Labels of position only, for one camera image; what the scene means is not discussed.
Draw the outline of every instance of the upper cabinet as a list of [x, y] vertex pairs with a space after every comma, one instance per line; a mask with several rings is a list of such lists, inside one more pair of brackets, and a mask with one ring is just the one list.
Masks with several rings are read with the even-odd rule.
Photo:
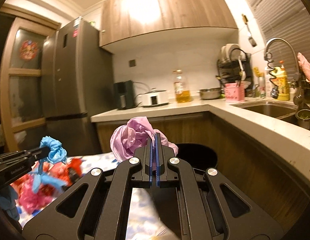
[[101, 23], [100, 46], [171, 29], [237, 29], [224, 0], [105, 0]]

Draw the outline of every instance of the silver screw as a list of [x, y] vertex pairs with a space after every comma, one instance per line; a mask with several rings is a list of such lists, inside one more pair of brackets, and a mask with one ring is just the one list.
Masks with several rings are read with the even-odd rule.
[[173, 157], [169, 159], [169, 162], [172, 164], [178, 164], [179, 163], [179, 158]]
[[138, 164], [139, 163], [139, 158], [133, 157], [129, 159], [130, 164]]
[[211, 176], [215, 176], [217, 175], [217, 170], [216, 169], [213, 169], [213, 168], [210, 168], [207, 170], [207, 173]]
[[94, 169], [91, 170], [91, 174], [92, 174], [93, 176], [98, 176], [98, 175], [100, 175], [101, 173], [102, 173], [102, 171], [101, 171], [100, 169], [98, 169], [98, 168], [94, 168]]

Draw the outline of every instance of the pink utensil holder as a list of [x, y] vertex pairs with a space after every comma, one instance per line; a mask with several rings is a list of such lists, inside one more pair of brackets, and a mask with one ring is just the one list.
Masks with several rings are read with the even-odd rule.
[[237, 86], [237, 83], [225, 84], [224, 93], [226, 102], [241, 103], [245, 101], [244, 84], [241, 84], [240, 87]]

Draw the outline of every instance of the white slow cooker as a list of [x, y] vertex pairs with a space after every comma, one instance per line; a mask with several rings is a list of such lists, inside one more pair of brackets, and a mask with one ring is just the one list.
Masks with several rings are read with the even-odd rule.
[[166, 90], [152, 89], [150, 92], [142, 94], [143, 107], [154, 107], [168, 105], [168, 93]]

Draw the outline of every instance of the refrigerator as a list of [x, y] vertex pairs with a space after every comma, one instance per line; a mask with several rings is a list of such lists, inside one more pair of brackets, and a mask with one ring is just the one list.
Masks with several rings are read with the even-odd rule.
[[102, 153], [90, 117], [115, 109], [112, 54], [99, 31], [76, 19], [49, 37], [42, 55], [42, 109], [47, 134], [68, 156]]

